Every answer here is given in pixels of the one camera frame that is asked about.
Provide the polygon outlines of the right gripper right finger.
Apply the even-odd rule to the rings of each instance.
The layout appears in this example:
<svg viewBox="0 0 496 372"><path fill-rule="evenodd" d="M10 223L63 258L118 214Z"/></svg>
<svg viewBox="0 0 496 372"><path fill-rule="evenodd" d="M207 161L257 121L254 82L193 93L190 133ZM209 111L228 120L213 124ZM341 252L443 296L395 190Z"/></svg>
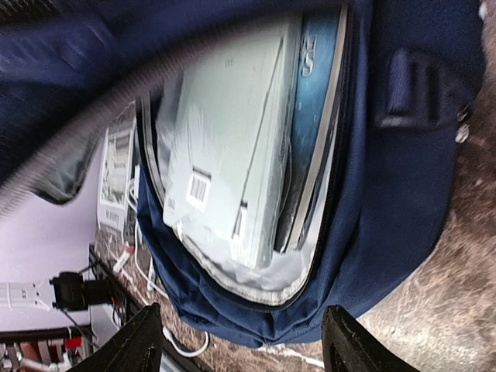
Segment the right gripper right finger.
<svg viewBox="0 0 496 372"><path fill-rule="evenodd" d="M373 337L345 308L331 305L322 317L326 371L415 371Z"/></svg>

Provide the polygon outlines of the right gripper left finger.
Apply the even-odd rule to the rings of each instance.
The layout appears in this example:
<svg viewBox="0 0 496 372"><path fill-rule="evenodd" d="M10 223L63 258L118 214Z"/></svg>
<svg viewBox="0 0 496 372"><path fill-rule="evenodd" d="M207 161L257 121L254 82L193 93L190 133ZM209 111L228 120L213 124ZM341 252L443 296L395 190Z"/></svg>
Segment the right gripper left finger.
<svg viewBox="0 0 496 372"><path fill-rule="evenodd" d="M162 320L157 303L142 308L104 346L69 372L158 372Z"/></svg>

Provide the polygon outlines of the grey hardcover book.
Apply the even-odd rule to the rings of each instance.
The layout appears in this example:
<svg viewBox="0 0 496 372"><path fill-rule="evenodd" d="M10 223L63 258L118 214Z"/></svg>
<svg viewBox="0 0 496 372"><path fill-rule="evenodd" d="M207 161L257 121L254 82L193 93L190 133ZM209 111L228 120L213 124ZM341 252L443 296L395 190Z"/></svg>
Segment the grey hardcover book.
<svg viewBox="0 0 496 372"><path fill-rule="evenodd" d="M161 102L164 224L216 263L270 264L300 36L297 16L258 26L186 67Z"/></svg>

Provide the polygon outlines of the navy blue student backpack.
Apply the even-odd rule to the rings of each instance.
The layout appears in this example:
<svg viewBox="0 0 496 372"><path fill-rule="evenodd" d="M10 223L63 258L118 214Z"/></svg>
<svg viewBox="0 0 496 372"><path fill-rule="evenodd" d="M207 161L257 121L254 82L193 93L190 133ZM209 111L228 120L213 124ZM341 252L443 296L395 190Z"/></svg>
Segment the navy blue student backpack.
<svg viewBox="0 0 496 372"><path fill-rule="evenodd" d="M186 67L284 17L348 9L338 110L301 249L216 263L163 221L156 120ZM310 343L330 305L359 317L435 248L456 135L484 74L475 1L3 1L1 213L75 198L100 135L136 114L137 218L187 324L248 347ZM301 36L295 70L294 99Z"/></svg>

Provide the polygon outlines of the Wuthering Heights dark book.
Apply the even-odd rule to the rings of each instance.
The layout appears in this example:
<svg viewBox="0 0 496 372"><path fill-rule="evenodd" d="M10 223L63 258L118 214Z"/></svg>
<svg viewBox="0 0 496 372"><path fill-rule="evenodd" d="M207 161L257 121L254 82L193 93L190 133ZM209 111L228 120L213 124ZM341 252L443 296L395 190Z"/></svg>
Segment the Wuthering Heights dark book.
<svg viewBox="0 0 496 372"><path fill-rule="evenodd" d="M339 107L347 26L346 7L303 18L277 253L300 250L313 218Z"/></svg>

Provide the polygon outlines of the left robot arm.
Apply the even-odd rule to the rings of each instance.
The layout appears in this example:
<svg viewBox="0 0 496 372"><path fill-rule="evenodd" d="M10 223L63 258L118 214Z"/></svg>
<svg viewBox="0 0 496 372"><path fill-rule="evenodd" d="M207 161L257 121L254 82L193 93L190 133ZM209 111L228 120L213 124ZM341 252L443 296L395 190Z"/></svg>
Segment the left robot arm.
<svg viewBox="0 0 496 372"><path fill-rule="evenodd" d="M26 283L1 283L1 308L53 309L66 312L88 310L93 305L112 303L108 280L85 280L76 272L62 272L58 277Z"/></svg>

